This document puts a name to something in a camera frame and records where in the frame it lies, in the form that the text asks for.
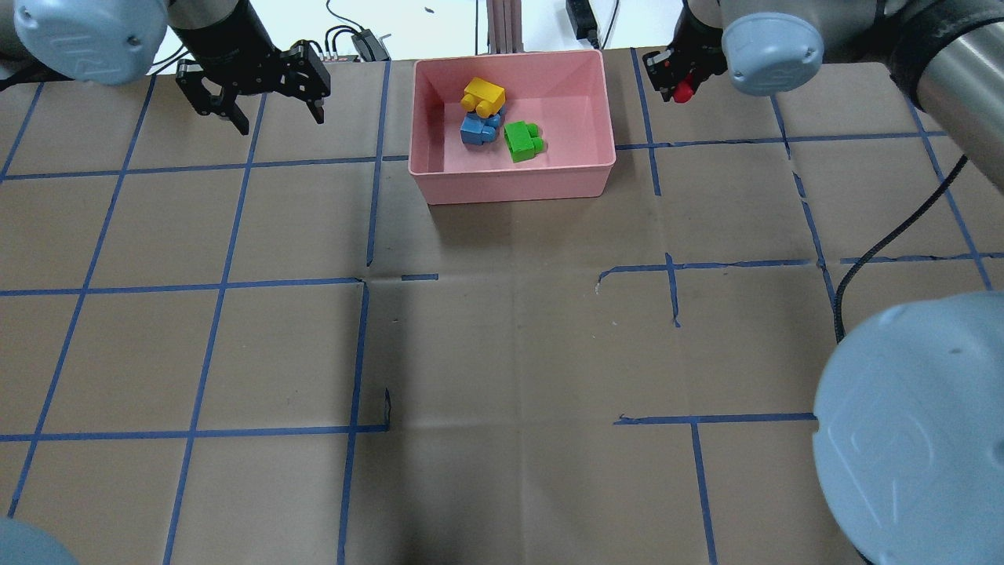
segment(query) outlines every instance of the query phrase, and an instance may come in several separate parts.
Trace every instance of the pink container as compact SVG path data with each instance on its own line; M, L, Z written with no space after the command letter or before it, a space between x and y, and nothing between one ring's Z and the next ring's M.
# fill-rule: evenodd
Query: pink container
M545 151L513 163L502 131L460 140L464 87L474 76L506 89L504 122L540 125ZM408 170L429 204L599 196L616 159L596 50L421 60Z

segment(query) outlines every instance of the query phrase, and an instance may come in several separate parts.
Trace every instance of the metal stand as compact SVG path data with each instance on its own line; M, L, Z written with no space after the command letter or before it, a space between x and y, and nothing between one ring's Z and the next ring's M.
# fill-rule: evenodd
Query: metal stand
M488 45L492 53L523 51L523 3L521 0L488 1Z

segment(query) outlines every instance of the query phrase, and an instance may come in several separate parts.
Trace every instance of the blue toy block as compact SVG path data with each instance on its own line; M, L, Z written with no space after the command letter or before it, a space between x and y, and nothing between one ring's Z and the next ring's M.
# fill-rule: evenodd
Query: blue toy block
M469 145L483 145L495 140L502 125L503 115L505 115L504 105L498 113L488 117L481 117L477 112L469 111L464 116L464 122L460 124L460 139Z

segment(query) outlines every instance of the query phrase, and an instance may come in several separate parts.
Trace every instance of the yellow toy block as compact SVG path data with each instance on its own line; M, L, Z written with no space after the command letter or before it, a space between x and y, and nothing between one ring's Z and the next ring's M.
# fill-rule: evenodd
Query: yellow toy block
M483 119L487 119L493 113L498 113L504 104L505 88L477 76L472 78L467 87L464 88L464 97L460 100L464 111L477 111Z

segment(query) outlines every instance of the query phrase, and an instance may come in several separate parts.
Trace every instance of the power adapter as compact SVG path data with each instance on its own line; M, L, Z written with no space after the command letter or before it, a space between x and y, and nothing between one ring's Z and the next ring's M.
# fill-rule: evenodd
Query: power adapter
M588 39L589 44L598 49L599 31L589 0L565 0L565 11L568 12L568 20L575 30L575 39Z
M369 29L353 33L352 44L355 45L355 52L359 53L359 57L366 62L391 60L391 55L384 48L384 44L380 42L380 39L376 39L376 36Z

